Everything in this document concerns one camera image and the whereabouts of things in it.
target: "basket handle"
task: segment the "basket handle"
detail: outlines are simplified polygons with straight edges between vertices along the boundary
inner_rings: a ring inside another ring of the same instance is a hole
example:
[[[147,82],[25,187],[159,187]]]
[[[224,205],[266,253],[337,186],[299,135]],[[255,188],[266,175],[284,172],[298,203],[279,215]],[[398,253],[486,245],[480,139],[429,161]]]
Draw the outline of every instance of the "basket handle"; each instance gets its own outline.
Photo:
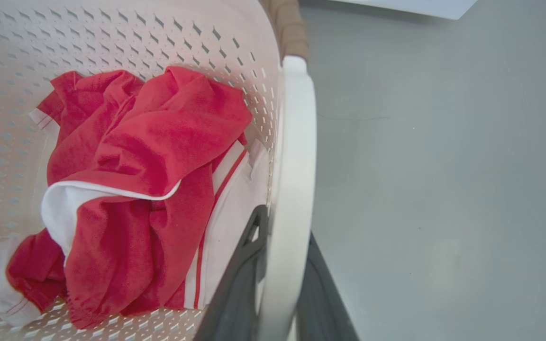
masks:
[[[299,56],[308,61],[309,41],[298,0],[260,0],[260,4],[275,31],[282,60],[285,56]]]

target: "white trim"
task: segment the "white trim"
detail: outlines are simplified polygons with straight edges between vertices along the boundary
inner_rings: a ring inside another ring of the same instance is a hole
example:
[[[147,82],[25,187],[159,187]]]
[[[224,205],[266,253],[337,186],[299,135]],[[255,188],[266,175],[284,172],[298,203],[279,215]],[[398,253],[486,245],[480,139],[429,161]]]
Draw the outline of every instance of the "white trim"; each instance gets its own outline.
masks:
[[[60,181],[52,184],[46,190],[43,201],[41,201],[41,218],[52,240],[60,246],[64,256],[69,257],[77,228],[77,209],[88,201],[114,196],[164,200],[171,197],[178,189],[178,186],[180,186],[180,181],[165,196],[153,197],[84,181]]]
[[[237,161],[237,158],[244,151],[243,145],[239,141],[235,141],[229,151],[226,153],[223,160],[220,162],[214,174],[212,175],[212,183],[214,184],[214,194],[220,188],[220,185],[225,181],[225,177],[229,173],[230,169],[233,168],[233,165]]]
[[[54,141],[58,140],[58,134],[60,133],[60,126],[58,122],[54,121],[50,115],[35,108],[32,112],[28,113],[28,117],[33,120],[33,123],[44,132],[48,138],[53,138]]]
[[[191,266],[184,279],[184,308],[195,309],[195,292],[197,291],[197,257],[199,256],[199,246],[195,250],[195,256],[191,261]]]

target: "laundry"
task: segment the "laundry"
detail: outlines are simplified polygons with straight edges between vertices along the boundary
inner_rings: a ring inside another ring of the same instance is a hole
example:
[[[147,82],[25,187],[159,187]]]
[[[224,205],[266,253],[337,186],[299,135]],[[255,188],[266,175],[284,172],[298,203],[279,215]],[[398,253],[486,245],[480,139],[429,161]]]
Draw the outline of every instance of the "laundry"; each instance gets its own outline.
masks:
[[[61,296],[78,328],[162,306],[204,308],[252,209],[269,155],[245,149],[241,91],[168,67],[65,73],[30,115],[58,135],[46,229],[0,244],[0,317],[22,326]]]

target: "laundry basket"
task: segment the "laundry basket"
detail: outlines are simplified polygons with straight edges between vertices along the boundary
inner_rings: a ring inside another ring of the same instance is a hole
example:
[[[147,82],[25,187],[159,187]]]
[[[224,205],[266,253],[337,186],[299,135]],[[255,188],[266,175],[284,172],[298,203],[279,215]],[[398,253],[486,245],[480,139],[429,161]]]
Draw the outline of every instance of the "laundry basket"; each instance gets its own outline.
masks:
[[[269,244],[259,334],[290,328],[310,234],[316,111],[296,0],[0,0],[0,242],[43,229],[39,205],[55,141],[28,118],[66,71],[125,69],[148,80],[175,64],[241,89],[247,136],[269,149]],[[0,340],[190,340],[201,311],[112,316],[77,330],[57,302],[37,321],[0,319]]]

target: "red cloth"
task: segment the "red cloth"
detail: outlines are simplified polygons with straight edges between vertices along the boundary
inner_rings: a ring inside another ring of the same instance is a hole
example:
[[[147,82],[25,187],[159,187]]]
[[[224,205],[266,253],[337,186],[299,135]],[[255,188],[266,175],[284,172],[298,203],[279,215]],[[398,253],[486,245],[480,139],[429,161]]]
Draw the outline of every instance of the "red cloth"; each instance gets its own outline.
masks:
[[[161,201],[85,202],[64,271],[64,255],[44,230],[19,247],[9,282],[42,311],[66,287],[78,328],[119,312],[182,308],[184,277],[214,205],[212,173],[251,121],[241,91],[180,67],[144,85],[124,71],[69,72],[52,85],[38,106],[61,128],[48,184],[83,181],[160,197],[182,181]]]

